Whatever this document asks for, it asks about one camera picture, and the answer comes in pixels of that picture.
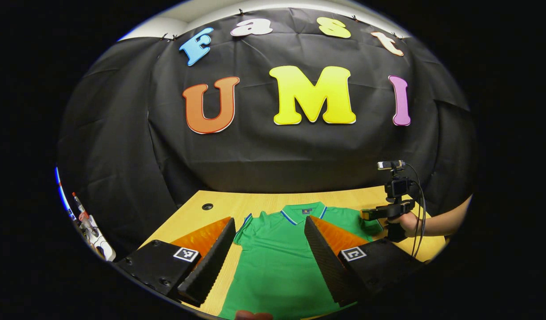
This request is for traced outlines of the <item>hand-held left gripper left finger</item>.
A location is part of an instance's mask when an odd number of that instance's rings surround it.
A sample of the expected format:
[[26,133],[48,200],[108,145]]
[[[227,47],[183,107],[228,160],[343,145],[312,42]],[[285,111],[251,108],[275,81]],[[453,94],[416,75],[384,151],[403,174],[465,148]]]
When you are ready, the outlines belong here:
[[116,266],[162,296],[200,307],[216,282],[235,234],[235,219],[225,217],[170,243],[152,240]]

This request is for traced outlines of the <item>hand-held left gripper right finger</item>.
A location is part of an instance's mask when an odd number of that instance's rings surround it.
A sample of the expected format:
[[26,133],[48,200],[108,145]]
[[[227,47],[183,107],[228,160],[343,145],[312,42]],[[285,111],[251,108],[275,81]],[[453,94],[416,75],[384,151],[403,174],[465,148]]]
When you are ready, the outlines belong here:
[[391,290],[425,263],[393,242],[368,242],[319,217],[305,220],[305,236],[334,302],[363,303]]

